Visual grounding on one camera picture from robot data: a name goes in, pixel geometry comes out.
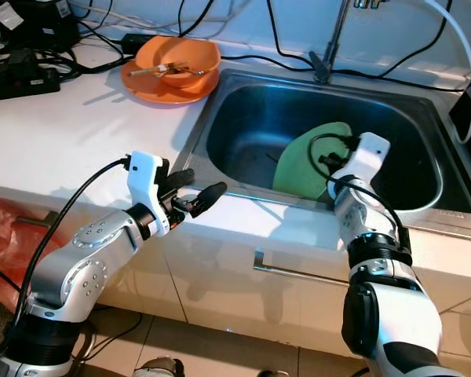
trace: sink basin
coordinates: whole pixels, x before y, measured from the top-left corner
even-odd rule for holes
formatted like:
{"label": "sink basin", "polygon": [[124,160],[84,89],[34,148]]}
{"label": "sink basin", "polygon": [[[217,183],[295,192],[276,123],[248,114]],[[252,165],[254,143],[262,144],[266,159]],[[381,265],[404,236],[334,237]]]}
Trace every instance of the sink basin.
{"label": "sink basin", "polygon": [[330,122],[391,143],[371,184],[407,226],[471,237],[471,195],[433,103],[423,98],[225,70],[174,169],[193,168],[198,186],[225,181],[232,195],[331,210],[330,199],[272,190],[286,146]]}

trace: orange plate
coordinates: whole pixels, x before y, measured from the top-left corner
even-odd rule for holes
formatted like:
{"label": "orange plate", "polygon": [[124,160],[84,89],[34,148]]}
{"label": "orange plate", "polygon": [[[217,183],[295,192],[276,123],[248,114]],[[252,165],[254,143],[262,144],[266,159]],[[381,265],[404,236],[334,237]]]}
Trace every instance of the orange plate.
{"label": "orange plate", "polygon": [[211,93],[217,87],[220,72],[215,69],[206,73],[202,79],[188,88],[174,88],[161,82],[154,75],[128,76],[131,71],[141,69],[132,60],[122,66],[120,75],[124,86],[135,96],[150,102],[161,104],[188,104],[196,102]]}

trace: white countertop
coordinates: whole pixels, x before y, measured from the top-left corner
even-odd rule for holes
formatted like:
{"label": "white countertop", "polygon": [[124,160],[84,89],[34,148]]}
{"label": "white countertop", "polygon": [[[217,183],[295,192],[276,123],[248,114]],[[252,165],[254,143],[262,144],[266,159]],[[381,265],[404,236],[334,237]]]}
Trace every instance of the white countertop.
{"label": "white countertop", "polygon": [[[95,46],[79,46],[76,53],[87,65],[114,58],[106,49]],[[312,77],[310,73],[297,74],[253,61],[222,63],[222,68],[226,67],[265,68],[272,75]],[[387,82],[336,77],[334,83],[428,97],[438,110],[446,110],[454,100],[450,94]],[[58,93],[0,101],[0,196],[60,207],[96,170],[133,150],[167,158],[172,166],[205,102],[146,103],[127,93],[118,68],[67,82]],[[451,126],[450,119],[442,120]],[[113,170],[105,174],[82,199],[97,206],[129,206],[126,173]],[[343,252],[337,250],[338,225],[333,216],[312,210],[224,196],[195,222],[241,236]],[[471,241],[411,230],[411,242],[414,265],[471,277]]]}

